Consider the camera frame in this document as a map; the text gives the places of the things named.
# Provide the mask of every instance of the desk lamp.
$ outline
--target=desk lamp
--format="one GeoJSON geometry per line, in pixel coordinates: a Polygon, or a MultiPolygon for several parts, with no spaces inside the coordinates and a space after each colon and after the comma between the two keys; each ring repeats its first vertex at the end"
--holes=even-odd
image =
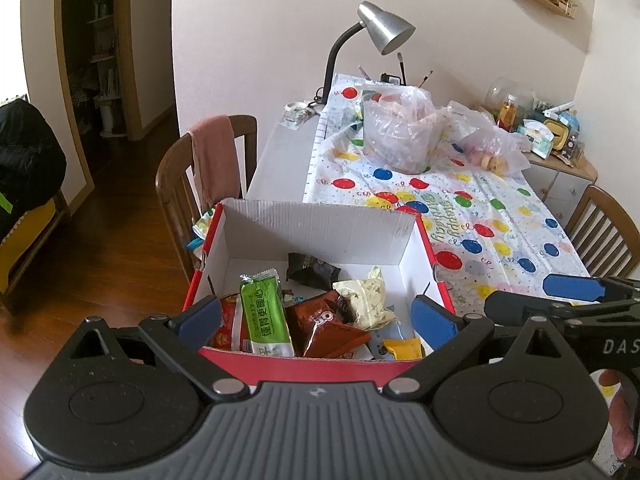
{"type": "Polygon", "coordinates": [[[340,48],[351,36],[366,28],[379,53],[386,56],[399,48],[415,32],[415,27],[411,23],[369,2],[362,2],[358,6],[358,16],[360,21],[345,31],[331,47],[329,59],[326,62],[322,97],[318,101],[320,104],[325,105],[329,98],[331,83],[334,79],[335,59],[338,57],[340,48]]]}

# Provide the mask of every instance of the birthday tablecloth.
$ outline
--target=birthday tablecloth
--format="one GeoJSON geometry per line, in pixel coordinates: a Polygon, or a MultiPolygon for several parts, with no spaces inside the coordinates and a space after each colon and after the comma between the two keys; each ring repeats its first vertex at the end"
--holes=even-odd
{"type": "Polygon", "coordinates": [[[316,136],[306,202],[420,213],[438,279],[456,313],[483,313],[494,290],[546,297],[551,273],[588,276],[559,223],[522,175],[501,178],[472,166],[446,128],[429,170],[405,175],[364,153],[360,91],[364,80],[337,75],[316,136]]]}

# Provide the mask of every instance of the pink towel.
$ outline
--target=pink towel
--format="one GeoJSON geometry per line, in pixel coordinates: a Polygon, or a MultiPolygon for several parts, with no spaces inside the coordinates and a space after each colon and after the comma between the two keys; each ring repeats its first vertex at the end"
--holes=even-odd
{"type": "Polygon", "coordinates": [[[240,169],[234,129],[226,115],[204,119],[190,131],[193,173],[202,212],[223,198],[240,197],[240,169]]]}

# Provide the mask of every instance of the finger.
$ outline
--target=finger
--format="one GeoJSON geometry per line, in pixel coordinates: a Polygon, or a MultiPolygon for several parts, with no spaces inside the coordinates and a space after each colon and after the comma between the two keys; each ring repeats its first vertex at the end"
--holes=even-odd
{"type": "Polygon", "coordinates": [[[620,382],[618,372],[615,370],[604,370],[598,378],[600,386],[614,386],[620,382]]]}
{"type": "Polygon", "coordinates": [[[616,393],[609,406],[609,422],[613,451],[619,460],[624,460],[633,452],[636,440],[629,428],[629,410],[621,390],[616,393]]]}

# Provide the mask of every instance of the green tag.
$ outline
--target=green tag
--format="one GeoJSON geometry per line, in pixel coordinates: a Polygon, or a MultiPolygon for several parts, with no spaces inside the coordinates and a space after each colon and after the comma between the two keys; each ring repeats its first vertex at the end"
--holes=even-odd
{"type": "Polygon", "coordinates": [[[14,206],[9,202],[6,197],[0,193],[0,207],[11,214],[11,211],[14,210],[14,206]]]}

